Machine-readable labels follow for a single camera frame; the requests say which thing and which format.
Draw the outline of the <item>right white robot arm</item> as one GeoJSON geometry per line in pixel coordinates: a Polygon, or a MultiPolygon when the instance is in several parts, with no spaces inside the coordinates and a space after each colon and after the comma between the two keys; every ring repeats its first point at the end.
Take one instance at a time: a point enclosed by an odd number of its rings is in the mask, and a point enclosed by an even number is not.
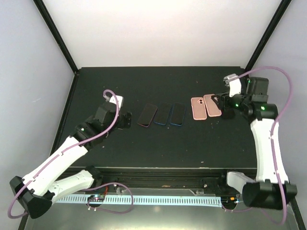
{"type": "Polygon", "coordinates": [[[284,170],[278,140],[278,109],[268,103],[267,78],[250,77],[242,89],[236,74],[224,77],[229,88],[211,96],[222,116],[230,118],[237,109],[248,121],[255,141],[257,174],[251,179],[242,172],[228,172],[219,179],[223,193],[236,189],[247,207],[282,210],[297,195],[296,185],[289,183],[284,170]]]}

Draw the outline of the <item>pink case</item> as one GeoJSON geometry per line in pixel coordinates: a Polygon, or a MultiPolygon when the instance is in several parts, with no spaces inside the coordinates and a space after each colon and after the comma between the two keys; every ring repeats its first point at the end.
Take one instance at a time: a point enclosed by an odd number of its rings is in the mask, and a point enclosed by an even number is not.
{"type": "Polygon", "coordinates": [[[212,99],[212,94],[206,94],[203,96],[205,107],[209,117],[218,117],[222,115],[221,110],[212,99]]]}
{"type": "Polygon", "coordinates": [[[206,120],[207,112],[202,97],[192,97],[191,98],[191,108],[194,120],[206,120]]]}

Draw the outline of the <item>black-cased phone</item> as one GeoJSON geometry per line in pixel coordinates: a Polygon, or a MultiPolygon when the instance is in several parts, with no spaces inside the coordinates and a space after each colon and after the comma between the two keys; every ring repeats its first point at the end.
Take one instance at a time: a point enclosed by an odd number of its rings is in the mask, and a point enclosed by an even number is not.
{"type": "Polygon", "coordinates": [[[174,103],[170,124],[175,126],[182,126],[185,116],[186,106],[183,103],[174,103]]]}

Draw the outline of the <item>pink-cased phone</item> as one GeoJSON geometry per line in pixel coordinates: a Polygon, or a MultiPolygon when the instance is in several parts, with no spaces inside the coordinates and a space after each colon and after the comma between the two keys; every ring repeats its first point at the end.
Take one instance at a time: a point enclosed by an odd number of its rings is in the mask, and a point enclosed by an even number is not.
{"type": "Polygon", "coordinates": [[[157,108],[156,105],[147,103],[137,121],[137,124],[142,127],[148,127],[156,114],[157,108]]]}
{"type": "Polygon", "coordinates": [[[166,125],[171,108],[172,104],[170,103],[160,103],[156,115],[154,117],[154,123],[158,125],[166,125]]]}

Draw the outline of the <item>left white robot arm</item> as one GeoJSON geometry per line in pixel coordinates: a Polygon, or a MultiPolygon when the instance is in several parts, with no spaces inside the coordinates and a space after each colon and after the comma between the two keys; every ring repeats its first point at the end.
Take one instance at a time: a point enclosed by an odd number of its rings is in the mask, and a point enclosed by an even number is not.
{"type": "Polygon", "coordinates": [[[129,128],[131,113],[120,111],[122,97],[112,97],[109,102],[99,106],[96,114],[79,124],[64,143],[40,166],[25,175],[15,176],[10,181],[14,200],[8,209],[12,215],[15,202],[24,208],[24,215],[36,219],[45,214],[51,206],[65,196],[78,191],[105,190],[109,186],[118,186],[117,182],[103,183],[103,175],[94,166],[87,166],[79,173],[59,180],[76,160],[84,156],[95,146],[101,144],[114,129],[129,128]]]}

